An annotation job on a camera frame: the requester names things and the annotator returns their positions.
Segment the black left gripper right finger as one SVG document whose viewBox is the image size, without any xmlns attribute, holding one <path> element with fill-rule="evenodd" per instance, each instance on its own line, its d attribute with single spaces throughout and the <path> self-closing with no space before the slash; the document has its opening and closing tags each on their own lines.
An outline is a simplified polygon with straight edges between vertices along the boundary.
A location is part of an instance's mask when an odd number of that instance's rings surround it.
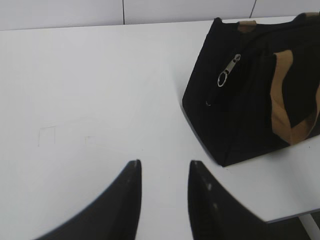
<svg viewBox="0 0 320 240">
<path fill-rule="evenodd" d="M 237 201 L 202 161 L 188 175 L 188 215 L 195 240 L 308 240 L 298 217 L 267 223 Z"/>
</svg>

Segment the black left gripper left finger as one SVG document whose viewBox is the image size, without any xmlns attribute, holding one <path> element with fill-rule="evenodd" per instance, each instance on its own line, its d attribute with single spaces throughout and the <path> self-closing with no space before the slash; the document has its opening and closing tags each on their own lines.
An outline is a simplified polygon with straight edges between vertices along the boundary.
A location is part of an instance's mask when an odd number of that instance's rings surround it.
<svg viewBox="0 0 320 240">
<path fill-rule="evenodd" d="M 142 202 L 142 165 L 131 160 L 90 205 L 40 240 L 134 240 Z"/>
</svg>

